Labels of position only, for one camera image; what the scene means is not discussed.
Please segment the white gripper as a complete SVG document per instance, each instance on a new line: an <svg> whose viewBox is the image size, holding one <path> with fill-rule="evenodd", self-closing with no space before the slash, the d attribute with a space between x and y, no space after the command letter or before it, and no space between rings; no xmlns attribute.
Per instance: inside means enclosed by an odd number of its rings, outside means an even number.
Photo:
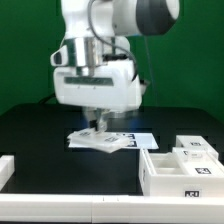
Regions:
<svg viewBox="0 0 224 224"><path fill-rule="evenodd" d="M135 110L142 102L134 62L103 57L102 45L95 43L65 43L50 57L57 100L85 107L88 126L97 125L98 132L107 130L109 111Z"/></svg>

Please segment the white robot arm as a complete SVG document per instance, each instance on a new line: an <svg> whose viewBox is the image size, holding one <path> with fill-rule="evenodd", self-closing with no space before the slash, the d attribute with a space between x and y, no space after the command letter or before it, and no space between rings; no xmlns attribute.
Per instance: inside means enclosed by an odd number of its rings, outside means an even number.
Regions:
<svg viewBox="0 0 224 224"><path fill-rule="evenodd" d="M167 33L179 0L61 0L65 35L51 55L54 87L62 104L84 108L89 127L107 129L108 114L139 108L144 82L129 36Z"/></svg>

